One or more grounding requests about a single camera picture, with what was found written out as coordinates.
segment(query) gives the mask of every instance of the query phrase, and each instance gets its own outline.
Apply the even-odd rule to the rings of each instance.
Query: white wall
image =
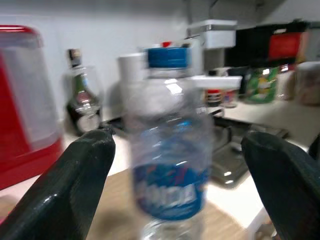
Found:
[[[258,16],[259,24],[320,21],[320,0],[266,0]]]
[[[193,19],[208,18],[209,0],[193,0]],[[252,4],[220,0],[216,18],[255,22]],[[185,36],[182,0],[10,0],[0,2],[0,23],[36,28],[44,41],[44,56],[60,118],[64,116],[68,70],[66,49],[80,48],[83,63],[96,67],[108,108],[121,104],[117,57],[162,41]]]

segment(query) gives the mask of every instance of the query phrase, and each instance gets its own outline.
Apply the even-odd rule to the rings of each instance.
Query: blue bottle cap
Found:
[[[187,49],[184,47],[160,47],[147,50],[149,68],[186,68]]]

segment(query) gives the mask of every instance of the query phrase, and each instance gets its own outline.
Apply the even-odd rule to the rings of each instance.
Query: blue bottle label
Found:
[[[203,208],[208,176],[208,170],[199,174],[191,168],[176,165],[138,166],[133,169],[135,201],[156,219],[189,219]]]

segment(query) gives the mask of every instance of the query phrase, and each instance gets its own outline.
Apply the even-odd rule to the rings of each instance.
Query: kitchen counter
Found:
[[[290,133],[288,141],[304,150],[320,133],[320,108],[302,106],[292,101],[275,101],[259,105],[239,102],[236,108],[225,110],[225,117],[287,129]],[[64,135],[65,147],[75,139],[77,137],[66,133]],[[127,169],[130,162],[127,140],[120,136],[114,136],[114,141],[116,152],[109,175]],[[0,191],[0,197],[10,195],[17,200],[21,199],[37,178],[38,176],[30,178]],[[207,189],[207,199],[246,228],[250,240],[254,239],[254,233],[268,216],[250,174],[234,189],[223,189],[210,183]]]

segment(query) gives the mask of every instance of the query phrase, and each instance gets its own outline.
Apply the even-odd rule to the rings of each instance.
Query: wooden cutting board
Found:
[[[106,179],[99,205],[86,240],[137,240],[135,206],[130,171]],[[202,240],[246,240],[247,233],[234,219],[215,205],[204,210]]]

